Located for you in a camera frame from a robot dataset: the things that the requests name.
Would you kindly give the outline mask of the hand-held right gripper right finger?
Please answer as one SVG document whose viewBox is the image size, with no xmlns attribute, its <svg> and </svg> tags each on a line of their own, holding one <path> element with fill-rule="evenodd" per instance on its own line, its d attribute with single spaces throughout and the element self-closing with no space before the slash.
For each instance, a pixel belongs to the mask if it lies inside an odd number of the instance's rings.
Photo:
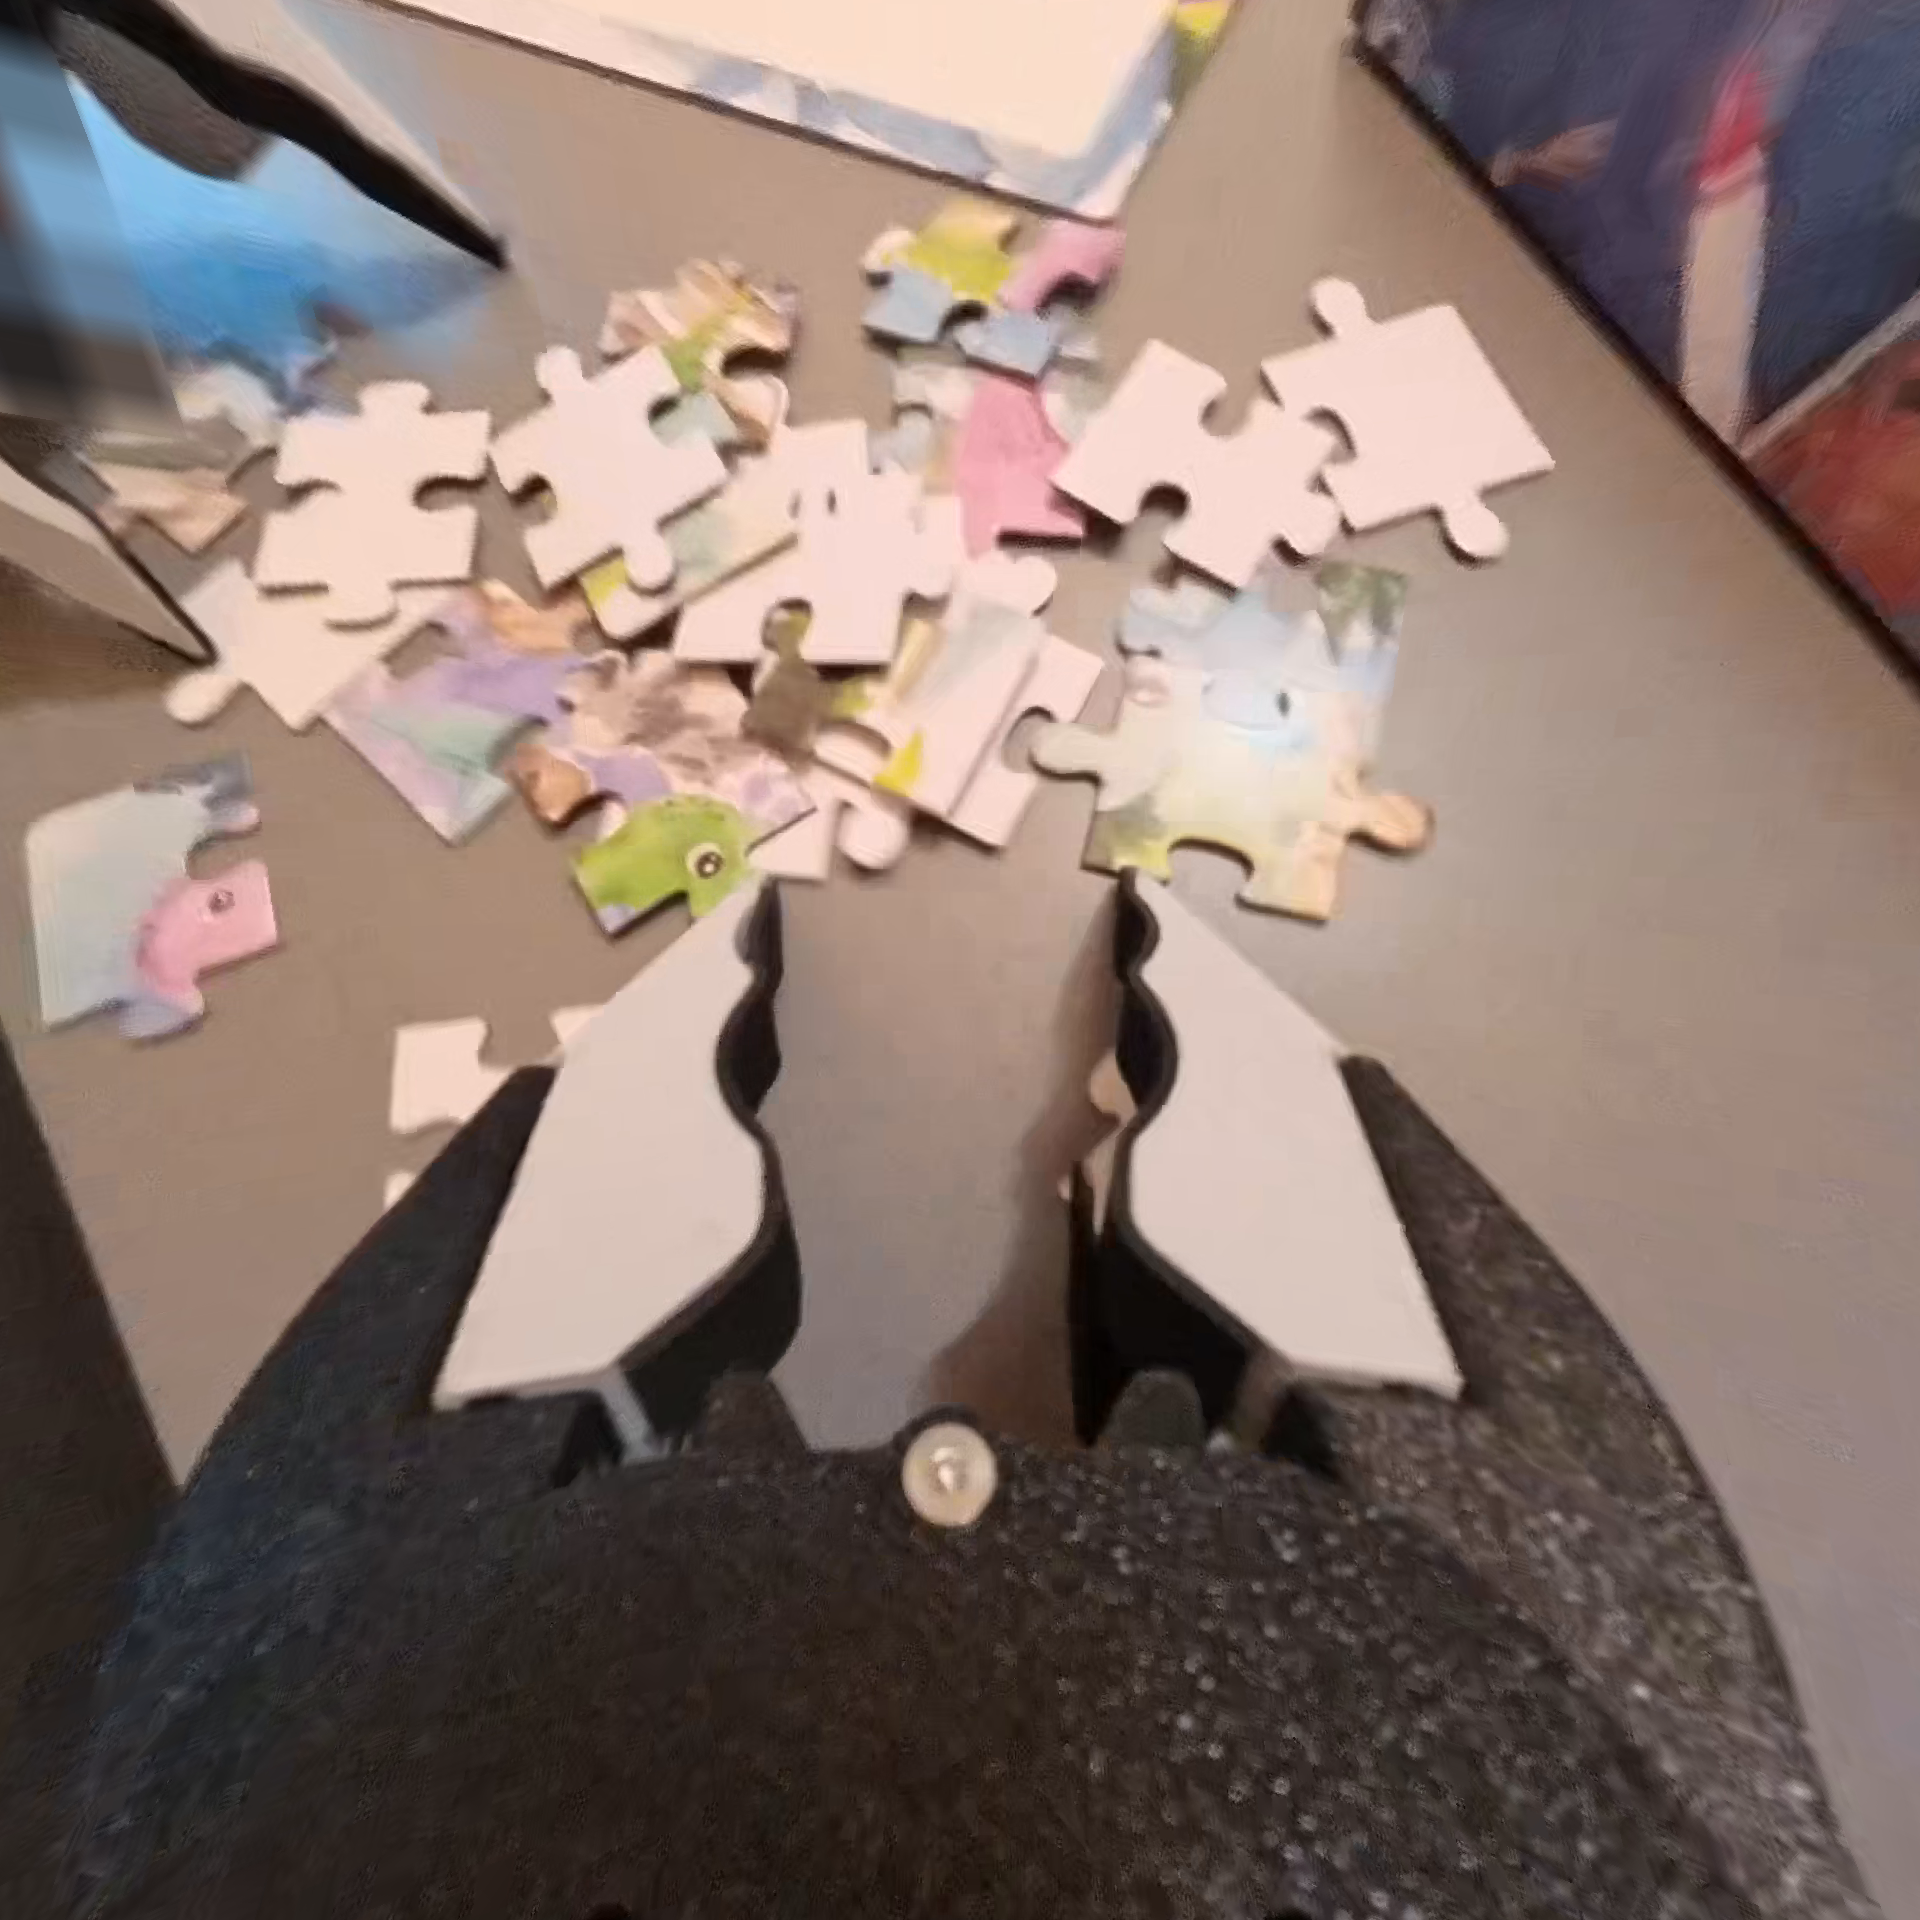
<svg viewBox="0 0 1920 1920">
<path fill-rule="evenodd" d="M 1144 1375 L 1185 1379 L 1204 1434 L 1261 1371 L 1457 1403 L 1357 1060 L 1160 880 L 1118 877 L 1111 975 L 1102 1132 L 1071 1171 L 1079 1436 Z"/>
</svg>

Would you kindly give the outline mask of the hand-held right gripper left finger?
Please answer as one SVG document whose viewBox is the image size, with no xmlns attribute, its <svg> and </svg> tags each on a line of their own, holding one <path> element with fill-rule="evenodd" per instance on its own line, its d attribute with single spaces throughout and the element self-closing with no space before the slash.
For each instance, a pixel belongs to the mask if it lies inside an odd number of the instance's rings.
<svg viewBox="0 0 1920 1920">
<path fill-rule="evenodd" d="M 562 1050 L 431 1408 L 584 1399 L 623 1458 L 676 1451 L 800 1328 L 800 1248 L 760 1107 L 783 1065 L 777 885 L 749 880 Z"/>
</svg>

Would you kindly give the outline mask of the joined printed puzzle pieces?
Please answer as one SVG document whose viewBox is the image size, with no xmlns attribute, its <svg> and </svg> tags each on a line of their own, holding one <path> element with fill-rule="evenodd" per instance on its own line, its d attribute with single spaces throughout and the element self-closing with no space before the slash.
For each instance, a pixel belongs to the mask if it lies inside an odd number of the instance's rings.
<svg viewBox="0 0 1920 1920">
<path fill-rule="evenodd" d="M 1122 228 L 1049 219 L 1023 234 L 1013 209 L 957 200 L 873 239 L 860 324 L 877 345 L 951 345 L 974 369 L 1037 385 L 1068 351 L 1071 307 L 1097 298 L 1122 257 Z"/>
</svg>

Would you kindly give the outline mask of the landscape jigsaw puzzle board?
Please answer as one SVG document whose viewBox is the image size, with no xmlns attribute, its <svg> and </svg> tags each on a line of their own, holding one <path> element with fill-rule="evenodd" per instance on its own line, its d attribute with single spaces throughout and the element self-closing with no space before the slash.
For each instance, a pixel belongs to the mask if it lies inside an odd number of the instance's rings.
<svg viewBox="0 0 1920 1920">
<path fill-rule="evenodd" d="M 1113 224 L 1234 2 L 404 2 L 768 128 Z"/>
</svg>

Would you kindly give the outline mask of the grey desk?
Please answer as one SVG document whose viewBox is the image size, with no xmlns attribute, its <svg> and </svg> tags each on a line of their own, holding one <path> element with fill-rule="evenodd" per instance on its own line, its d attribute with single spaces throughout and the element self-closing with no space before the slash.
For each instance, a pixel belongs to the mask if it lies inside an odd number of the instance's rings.
<svg viewBox="0 0 1920 1920">
<path fill-rule="evenodd" d="M 1775 1624 L 1830 1804 L 1914 1916 L 1914 690 L 1346 53 L 1346 5 L 1244 5 L 1124 210 L 1097 335 L 1164 339 L 1237 418 L 1304 295 L 1456 305 L 1553 471 L 1511 549 L 1425 522 L 1364 544 L 1413 594 L 1384 779 L 1432 809 L 1350 856 L 1313 928 L 1184 900 L 1377 1058 L 1607 1312 L 1711 1477 Z M 442 848 L 327 730 L 239 695 L 202 737 L 159 652 L 5 603 L 5 1029 L 186 1471 L 433 1136 L 388 1127 L 392 1031 L 481 1018 L 527 1064 L 622 986 L 518 808 Z M 18 841 L 46 809 L 246 755 L 281 948 L 198 1031 L 46 1031 Z M 783 891 L 765 1101 L 802 1260 L 777 1371 L 808 1443 L 966 1408 L 1071 1434 L 1055 1181 L 1097 1132 L 1111 885 L 1087 789 L 1044 783 L 1000 856 L 919 840 Z"/>
</svg>

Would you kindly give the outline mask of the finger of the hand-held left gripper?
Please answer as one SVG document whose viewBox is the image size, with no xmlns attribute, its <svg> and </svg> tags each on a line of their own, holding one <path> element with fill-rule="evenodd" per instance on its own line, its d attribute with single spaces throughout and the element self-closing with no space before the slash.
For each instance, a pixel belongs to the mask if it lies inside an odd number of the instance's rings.
<svg viewBox="0 0 1920 1920">
<path fill-rule="evenodd" d="M 2 416 L 2 559 L 13 569 L 169 649 L 213 663 L 213 641 L 105 522 L 49 473 L 64 429 Z"/>
<path fill-rule="evenodd" d="M 71 66 L 73 29 L 136 50 L 167 84 L 253 138 L 287 143 L 362 200 L 481 261 L 509 263 L 502 236 L 439 157 L 284 2 L 53 2 L 44 35 Z"/>
</svg>

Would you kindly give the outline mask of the printed jigsaw puzzle box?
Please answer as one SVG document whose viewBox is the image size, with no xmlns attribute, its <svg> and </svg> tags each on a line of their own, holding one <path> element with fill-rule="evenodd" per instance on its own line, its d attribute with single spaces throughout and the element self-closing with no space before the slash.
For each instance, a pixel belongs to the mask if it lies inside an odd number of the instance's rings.
<svg viewBox="0 0 1920 1920">
<path fill-rule="evenodd" d="M 1353 50 L 1918 648 L 1918 5 L 1376 2 Z"/>
</svg>

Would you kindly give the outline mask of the pile of puzzle pieces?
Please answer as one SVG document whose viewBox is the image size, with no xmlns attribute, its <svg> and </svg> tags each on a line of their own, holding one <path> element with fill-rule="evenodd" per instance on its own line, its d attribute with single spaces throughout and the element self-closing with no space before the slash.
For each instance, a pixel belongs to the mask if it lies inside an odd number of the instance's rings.
<svg viewBox="0 0 1920 1920">
<path fill-rule="evenodd" d="M 1326 924 L 1350 848 L 1432 832 L 1376 770 L 1407 584 L 1329 549 L 1430 522 L 1496 561 L 1496 493 L 1551 456 L 1449 305 L 1317 281 L 1313 339 L 1223 427 L 1223 377 L 1167 343 L 1103 385 L 1086 301 L 1037 385 L 863 335 L 873 435 L 791 416 L 792 289 L 692 259 L 608 300 L 597 360 L 543 352 L 521 421 L 406 379 L 324 404 L 294 340 L 278 375 L 175 360 L 162 408 L 68 427 L 49 473 L 183 559 L 268 473 L 250 549 L 178 596 L 213 663 L 167 713 L 320 730 L 447 848 L 509 805 L 581 832 L 605 935 L 886 874 L 921 825 L 1000 851 L 1039 779 L 1092 786 L 1092 874 L 1206 851 L 1240 906 Z"/>
</svg>

